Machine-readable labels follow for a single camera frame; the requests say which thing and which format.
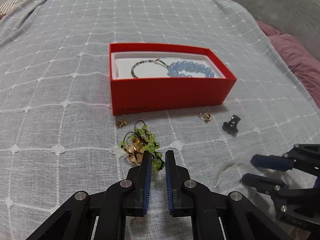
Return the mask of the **purple pillow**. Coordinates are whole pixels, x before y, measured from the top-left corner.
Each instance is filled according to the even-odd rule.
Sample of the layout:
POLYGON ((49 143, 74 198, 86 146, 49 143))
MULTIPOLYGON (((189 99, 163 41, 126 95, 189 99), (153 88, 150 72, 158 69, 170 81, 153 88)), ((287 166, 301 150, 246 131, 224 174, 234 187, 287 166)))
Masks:
POLYGON ((319 61, 292 35, 283 34, 260 21, 257 24, 289 69, 300 79, 316 105, 319 105, 319 61))

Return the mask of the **black hair claw clip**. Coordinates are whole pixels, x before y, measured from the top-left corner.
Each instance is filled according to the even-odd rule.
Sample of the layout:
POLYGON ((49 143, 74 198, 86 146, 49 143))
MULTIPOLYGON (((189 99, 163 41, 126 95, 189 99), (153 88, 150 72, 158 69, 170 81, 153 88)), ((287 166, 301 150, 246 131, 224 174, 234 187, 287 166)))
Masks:
POLYGON ((228 122, 224 122, 222 129, 229 135, 236 136, 238 133, 238 123, 241 118, 237 115, 232 115, 231 119, 228 122))

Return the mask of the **grey checked bed blanket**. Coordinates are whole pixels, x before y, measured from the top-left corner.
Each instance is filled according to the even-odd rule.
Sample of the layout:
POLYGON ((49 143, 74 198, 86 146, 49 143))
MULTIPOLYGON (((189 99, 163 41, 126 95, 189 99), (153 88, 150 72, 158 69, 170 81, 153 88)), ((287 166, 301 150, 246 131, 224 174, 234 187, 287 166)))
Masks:
POLYGON ((319 143, 319 109, 260 30, 230 0, 26 0, 1 20, 1 239, 26 239, 79 190, 96 193, 131 167, 119 143, 137 120, 161 152, 212 191, 239 191, 273 217, 245 173, 310 188, 298 170, 257 170, 255 154, 319 143), (113 42, 209 48, 237 78, 222 106, 125 116, 111 112, 113 42), (204 123, 200 113, 212 119, 204 123), (241 118, 236 136, 223 123, 241 118))

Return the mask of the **small gold earring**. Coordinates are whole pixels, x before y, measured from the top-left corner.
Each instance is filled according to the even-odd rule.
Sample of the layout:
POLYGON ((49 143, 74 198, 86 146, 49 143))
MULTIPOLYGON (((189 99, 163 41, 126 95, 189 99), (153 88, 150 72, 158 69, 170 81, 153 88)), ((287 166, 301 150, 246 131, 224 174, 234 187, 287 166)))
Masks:
POLYGON ((127 122, 124 119, 119 119, 116 123, 116 128, 122 128, 127 125, 127 122))

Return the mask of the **grey sofa backrest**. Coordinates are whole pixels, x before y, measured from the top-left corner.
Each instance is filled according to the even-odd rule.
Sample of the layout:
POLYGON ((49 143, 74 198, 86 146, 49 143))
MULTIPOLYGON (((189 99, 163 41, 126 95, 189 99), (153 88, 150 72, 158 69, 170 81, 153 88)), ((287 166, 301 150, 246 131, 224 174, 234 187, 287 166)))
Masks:
POLYGON ((295 37, 319 59, 319 0, 232 0, 256 20, 295 37))

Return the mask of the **red cardboard box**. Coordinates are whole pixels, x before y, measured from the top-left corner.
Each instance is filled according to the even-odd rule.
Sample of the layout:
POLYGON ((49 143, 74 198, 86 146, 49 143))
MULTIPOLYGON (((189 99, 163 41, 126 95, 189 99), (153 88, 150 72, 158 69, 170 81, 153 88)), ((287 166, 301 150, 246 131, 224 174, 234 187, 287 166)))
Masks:
POLYGON ((237 78, 208 48, 164 43, 112 43, 109 74, 113 115, 221 105, 237 78), (169 77, 149 62, 196 61, 212 69, 214 77, 169 77))

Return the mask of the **gold earring with chain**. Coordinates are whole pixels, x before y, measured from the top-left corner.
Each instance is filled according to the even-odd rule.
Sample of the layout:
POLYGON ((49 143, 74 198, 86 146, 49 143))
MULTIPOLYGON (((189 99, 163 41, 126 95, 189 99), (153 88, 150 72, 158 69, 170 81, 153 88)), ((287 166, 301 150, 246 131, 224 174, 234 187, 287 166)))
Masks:
POLYGON ((199 118, 207 124, 211 121, 212 116, 209 113, 200 113, 199 118))

